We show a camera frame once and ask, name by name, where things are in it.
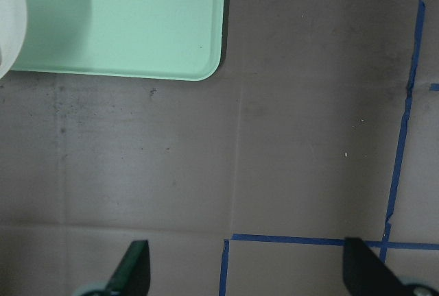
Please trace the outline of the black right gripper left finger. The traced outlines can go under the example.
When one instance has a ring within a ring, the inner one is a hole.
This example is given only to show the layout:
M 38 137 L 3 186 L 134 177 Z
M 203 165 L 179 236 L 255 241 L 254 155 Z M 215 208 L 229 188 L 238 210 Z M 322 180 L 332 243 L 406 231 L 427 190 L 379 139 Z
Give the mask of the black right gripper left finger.
M 130 243 L 104 288 L 104 295 L 147 295 L 150 290 L 150 248 L 147 240 Z

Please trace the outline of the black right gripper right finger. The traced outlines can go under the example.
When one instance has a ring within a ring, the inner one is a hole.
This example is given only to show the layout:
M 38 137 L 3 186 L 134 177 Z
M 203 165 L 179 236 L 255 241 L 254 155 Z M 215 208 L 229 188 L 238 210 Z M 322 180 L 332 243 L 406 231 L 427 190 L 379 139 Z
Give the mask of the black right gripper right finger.
M 426 284 L 402 282 L 360 238 L 345 238 L 343 283 L 350 295 L 437 295 Z

